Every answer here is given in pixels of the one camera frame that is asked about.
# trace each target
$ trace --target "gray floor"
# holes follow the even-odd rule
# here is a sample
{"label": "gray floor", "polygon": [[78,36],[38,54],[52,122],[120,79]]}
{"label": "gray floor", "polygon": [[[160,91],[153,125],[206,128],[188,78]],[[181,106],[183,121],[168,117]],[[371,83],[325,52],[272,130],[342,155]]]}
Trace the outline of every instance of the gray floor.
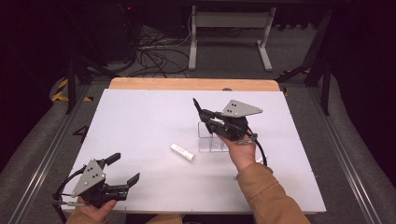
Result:
{"label": "gray floor", "polygon": [[[265,72],[255,47],[255,40],[260,38],[261,31],[246,30],[237,38],[206,32],[199,36],[197,68],[186,74],[188,77],[273,79],[281,71],[301,64],[314,34],[315,30],[310,27],[288,28],[284,31],[273,28],[267,51],[274,71]],[[189,53],[189,44],[185,43],[176,49]],[[181,66],[188,63],[180,55],[168,53],[166,56]],[[121,75],[126,76],[139,68],[138,64],[134,64]],[[336,80],[333,78],[331,85],[331,115],[324,117],[317,103],[320,86],[306,88],[303,84],[304,77],[305,75],[299,75],[281,86],[288,89],[286,99],[312,169],[318,176],[318,185],[328,210],[323,214],[308,216],[309,219],[312,223],[325,224],[396,223],[395,188],[375,163],[347,117]],[[93,96],[93,102],[82,102],[79,105],[58,145],[53,139],[59,136],[57,132],[61,129],[62,122],[70,118],[65,115],[67,102],[54,102],[50,111],[21,143],[0,174],[0,223],[8,223],[11,217],[17,223],[61,223],[51,206],[51,193],[69,174],[81,147],[81,137],[74,136],[73,132],[84,125],[90,125],[103,89],[108,87],[108,83],[106,77],[94,78],[86,93],[87,96]],[[32,188],[30,181],[35,177],[37,168],[46,165],[40,162],[48,157],[47,153],[52,148],[58,149],[55,160],[47,164],[49,170],[42,175],[42,182],[35,186],[37,191],[29,191],[24,197],[30,198],[31,203],[23,201],[18,206],[25,191]],[[339,152],[340,148],[345,151],[344,154]],[[353,166],[345,166],[344,161],[351,161]],[[364,189],[354,186],[356,180],[361,182],[358,185]],[[362,203],[359,198],[368,198],[370,201]],[[369,215],[364,209],[368,205],[375,209]],[[125,216],[115,214],[111,219],[115,224],[124,223]]]}

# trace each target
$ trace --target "tan jacket sleeve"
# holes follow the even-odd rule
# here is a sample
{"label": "tan jacket sleeve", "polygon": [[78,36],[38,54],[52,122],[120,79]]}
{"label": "tan jacket sleeve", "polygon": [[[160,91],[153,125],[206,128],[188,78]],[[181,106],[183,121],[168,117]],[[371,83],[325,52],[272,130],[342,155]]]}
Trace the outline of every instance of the tan jacket sleeve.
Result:
{"label": "tan jacket sleeve", "polygon": [[270,168],[253,163],[239,172],[237,180],[258,224],[309,223]]}
{"label": "tan jacket sleeve", "polygon": [[78,208],[76,208],[67,219],[66,224],[110,224],[108,220],[98,222],[85,214],[81,213]]}

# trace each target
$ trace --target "human arm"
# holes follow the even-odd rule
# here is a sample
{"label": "human arm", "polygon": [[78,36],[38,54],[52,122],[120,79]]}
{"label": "human arm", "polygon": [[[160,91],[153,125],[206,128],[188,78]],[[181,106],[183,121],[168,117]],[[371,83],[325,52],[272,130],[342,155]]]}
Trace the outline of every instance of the human arm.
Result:
{"label": "human arm", "polygon": [[115,200],[108,201],[99,209],[93,205],[76,207],[67,219],[66,224],[108,224],[107,217],[116,203]]}
{"label": "human arm", "polygon": [[239,187],[258,224],[309,223],[297,202],[286,195],[272,175],[272,170],[256,163],[256,144],[239,145],[221,136],[220,139],[229,148],[230,157],[238,170],[236,178]]}

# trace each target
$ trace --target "white desk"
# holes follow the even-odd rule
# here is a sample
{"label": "white desk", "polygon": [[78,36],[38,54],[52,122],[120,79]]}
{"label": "white desk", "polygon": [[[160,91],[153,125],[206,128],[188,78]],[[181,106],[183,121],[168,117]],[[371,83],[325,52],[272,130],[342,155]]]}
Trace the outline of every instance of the white desk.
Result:
{"label": "white desk", "polygon": [[[274,175],[304,212],[326,211],[280,91],[105,90],[72,172],[91,158],[104,159],[120,152],[121,159],[104,170],[106,182],[124,184],[138,172],[141,176],[130,189],[128,200],[118,202],[115,211],[250,213],[233,179],[236,169],[228,154],[198,152],[199,118],[193,97],[202,108],[212,111],[221,110],[230,99],[262,108],[262,114],[247,120],[259,134]],[[194,153],[194,161],[171,151],[172,143]],[[77,181],[71,181],[64,192],[71,192]]]}

